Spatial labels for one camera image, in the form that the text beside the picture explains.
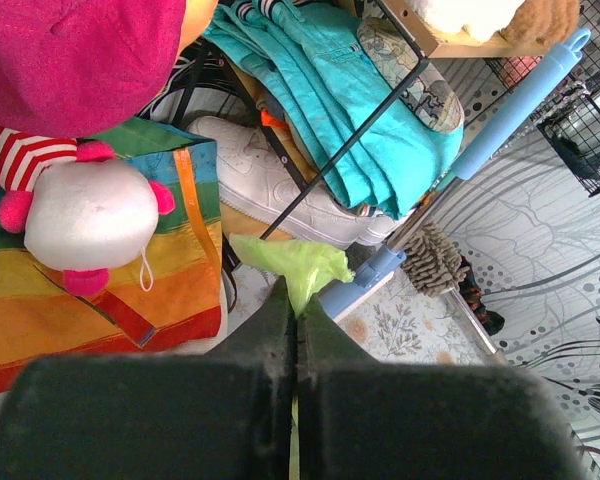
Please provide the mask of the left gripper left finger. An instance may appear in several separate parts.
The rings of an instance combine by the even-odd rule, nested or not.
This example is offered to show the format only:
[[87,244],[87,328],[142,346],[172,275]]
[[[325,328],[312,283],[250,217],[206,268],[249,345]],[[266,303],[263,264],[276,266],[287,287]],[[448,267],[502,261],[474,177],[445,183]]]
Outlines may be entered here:
[[0,479],[285,479],[293,311],[278,280],[203,355],[32,362],[0,408]]

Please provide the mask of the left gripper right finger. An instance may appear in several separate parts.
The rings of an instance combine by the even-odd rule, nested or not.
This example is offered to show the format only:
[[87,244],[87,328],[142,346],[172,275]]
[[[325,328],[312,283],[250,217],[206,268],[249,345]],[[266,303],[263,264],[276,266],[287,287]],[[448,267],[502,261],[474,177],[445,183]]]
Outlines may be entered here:
[[576,479],[565,423],[506,366],[382,363],[312,298],[298,322],[304,479]]

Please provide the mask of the green trash bag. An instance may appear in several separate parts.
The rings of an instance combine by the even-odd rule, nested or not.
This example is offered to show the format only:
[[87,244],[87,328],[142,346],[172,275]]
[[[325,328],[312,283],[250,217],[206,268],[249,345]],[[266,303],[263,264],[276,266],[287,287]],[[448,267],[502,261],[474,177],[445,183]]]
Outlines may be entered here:
[[334,280],[352,281],[346,254],[322,243],[237,234],[230,244],[243,264],[278,277],[223,347],[241,374],[224,382],[234,389],[232,424],[246,436],[233,450],[246,457],[238,478],[287,478],[293,428],[302,478],[358,478],[351,377],[371,358],[317,298]]

